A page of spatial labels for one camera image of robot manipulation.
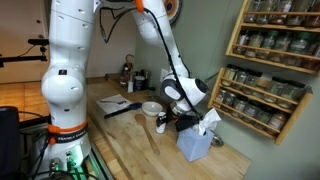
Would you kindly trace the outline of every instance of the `wooden spoon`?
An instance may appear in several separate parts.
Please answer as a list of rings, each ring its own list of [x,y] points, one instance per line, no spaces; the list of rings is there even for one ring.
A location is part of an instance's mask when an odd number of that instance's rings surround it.
[[[156,155],[159,156],[159,155],[160,155],[160,150],[159,150],[157,144],[154,142],[154,140],[153,140],[150,132],[149,132],[148,129],[147,129],[146,117],[145,117],[143,114],[136,114],[136,115],[134,116],[134,118],[135,118],[136,121],[143,127],[144,132],[145,132],[146,135],[147,135],[147,138],[148,138],[148,140],[149,140],[150,146],[151,146],[154,154],[156,154]]]

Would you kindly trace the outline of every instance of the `wooden countertop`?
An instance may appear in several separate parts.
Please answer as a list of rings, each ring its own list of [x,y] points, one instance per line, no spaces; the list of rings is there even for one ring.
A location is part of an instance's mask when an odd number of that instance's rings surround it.
[[[228,145],[211,146],[206,157],[189,163],[176,146],[178,133],[174,123],[167,124],[165,133],[158,134],[156,117],[146,116],[147,128],[160,150],[157,156],[142,126],[134,119],[135,114],[143,114],[141,109],[105,120],[105,112],[96,103],[116,94],[133,102],[143,102],[148,98],[147,93],[128,94],[117,82],[110,79],[106,82],[103,78],[89,79],[87,93],[88,114],[99,131],[95,133],[105,140],[104,145],[98,143],[98,149],[105,147],[112,153],[102,153],[102,157],[108,159],[105,161],[116,179],[243,179],[250,166],[249,159]]]

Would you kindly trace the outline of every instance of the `wall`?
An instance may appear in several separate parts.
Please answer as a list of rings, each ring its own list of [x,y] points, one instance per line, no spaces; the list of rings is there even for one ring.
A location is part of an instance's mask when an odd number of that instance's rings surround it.
[[[38,35],[48,36],[51,0],[4,0],[0,2],[0,54],[3,57],[18,56],[32,45],[28,39]],[[127,54],[135,53],[136,25],[130,13],[115,27],[111,39],[105,44],[100,33],[99,13],[90,52],[87,77],[102,77],[106,73],[119,73]],[[110,11],[103,11],[102,24],[109,32],[114,20]],[[39,46],[27,55],[41,55]],[[39,81],[46,72],[48,62],[28,61],[5,63],[0,68],[0,83]]]
[[[193,77],[205,80],[228,63],[257,69],[270,75],[295,79],[313,88],[314,96],[280,146],[227,117],[216,129],[223,140],[252,160],[245,179],[319,179],[320,177],[320,78],[225,56],[242,1],[183,1],[178,22],[173,26],[180,53]],[[161,49],[147,45],[140,37],[136,66],[152,71],[152,83],[159,87],[161,68],[168,69]],[[214,79],[207,84],[212,89]],[[197,108],[207,112],[206,99]]]
[[[96,29],[89,56],[87,77],[102,77],[106,73],[119,73],[127,54],[135,54],[136,24],[130,13],[116,25],[110,41],[106,44],[101,36],[99,12],[96,13]],[[109,33],[114,20],[110,11],[102,12],[102,24]]]
[[[3,57],[25,53],[32,47],[28,39],[39,35],[48,38],[43,0],[3,0],[0,12],[0,54]],[[41,55],[39,48],[35,46],[26,56]],[[40,80],[47,67],[48,62],[40,61],[5,63],[4,68],[0,68],[0,83]]]

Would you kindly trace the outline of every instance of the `paper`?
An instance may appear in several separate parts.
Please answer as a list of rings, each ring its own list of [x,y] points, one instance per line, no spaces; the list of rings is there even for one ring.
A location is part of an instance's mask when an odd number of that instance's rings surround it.
[[[113,102],[120,102],[120,101],[126,101],[126,103],[123,104],[117,104],[117,103],[112,103],[112,102],[100,102],[100,101],[113,101]],[[129,101],[128,99],[122,97],[120,94],[107,97],[104,99],[100,99],[96,101],[97,104],[106,112],[107,114],[119,111],[121,109],[124,109],[128,107],[132,102]]]
[[[217,111],[212,108],[203,118],[199,124],[194,125],[192,127],[199,135],[204,135],[206,129],[209,128],[210,130],[214,130],[217,127],[217,122],[220,121],[221,118]]]

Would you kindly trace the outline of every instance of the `green wall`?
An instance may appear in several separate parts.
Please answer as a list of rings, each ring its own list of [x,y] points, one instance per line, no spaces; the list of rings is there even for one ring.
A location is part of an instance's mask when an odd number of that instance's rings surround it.
[[[173,26],[180,53],[192,76],[202,80],[233,63],[311,85],[313,99],[280,146],[224,116],[216,132],[252,160],[245,179],[320,179],[320,77],[225,56],[241,4],[239,0],[183,1]],[[152,84],[158,88],[161,68],[169,69],[163,51],[138,37],[135,62],[137,69],[152,71]],[[213,83],[214,79],[208,82],[211,89]],[[202,112],[209,110],[208,98],[197,106]]]

